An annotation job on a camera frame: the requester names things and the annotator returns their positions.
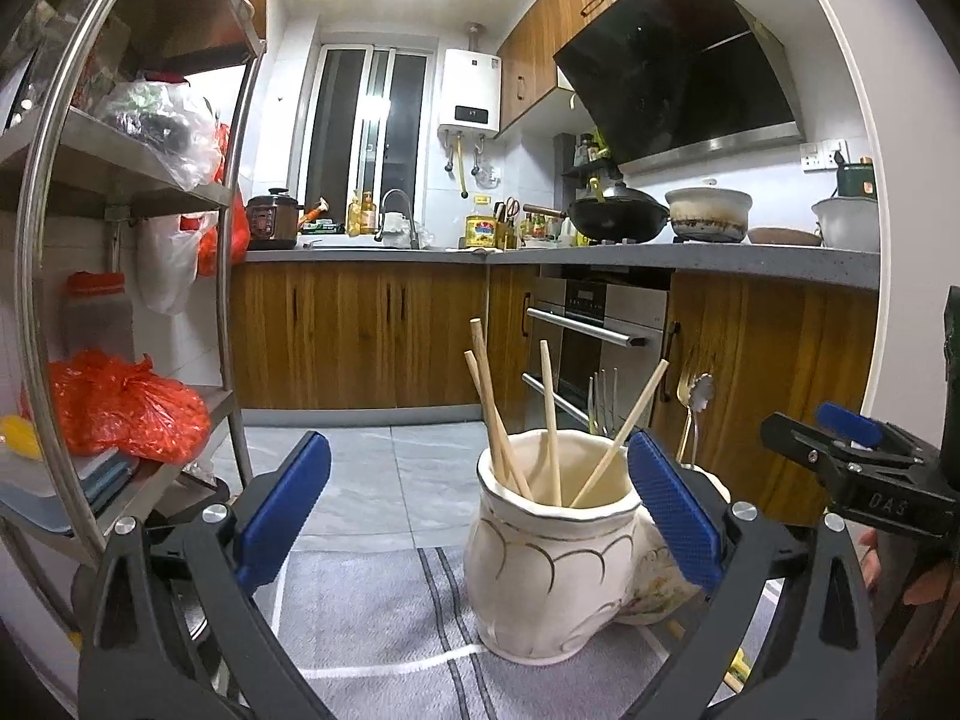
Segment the built-in oven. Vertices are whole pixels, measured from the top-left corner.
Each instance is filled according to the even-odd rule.
[[[594,402],[600,399],[606,422],[619,428],[661,358],[666,292],[599,279],[541,277],[527,314],[534,341],[523,377],[530,388],[527,429],[545,424],[543,338],[550,346],[558,425],[587,429],[590,378],[601,374],[606,386],[594,392]],[[638,426],[647,426],[649,419],[648,410]]]

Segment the red lid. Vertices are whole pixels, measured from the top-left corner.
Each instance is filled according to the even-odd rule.
[[[123,292],[123,274],[89,274],[80,271],[66,280],[66,293],[75,298],[90,298],[93,295],[118,295]]]

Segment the gray countertop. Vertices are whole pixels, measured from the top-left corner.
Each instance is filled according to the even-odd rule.
[[[410,251],[343,247],[251,251],[247,262],[409,262],[490,265],[594,265],[708,271],[880,288],[880,255],[813,247],[751,244],[637,244],[520,251]]]

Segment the range hood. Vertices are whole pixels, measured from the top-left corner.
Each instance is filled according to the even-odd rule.
[[[734,0],[619,0],[554,58],[631,172],[803,141],[784,47]]]

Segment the window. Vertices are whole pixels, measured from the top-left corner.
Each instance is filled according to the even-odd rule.
[[[378,207],[391,189],[414,201],[428,59],[382,47],[323,47],[299,171],[307,209],[323,197],[328,216],[344,223],[354,190],[373,193]]]

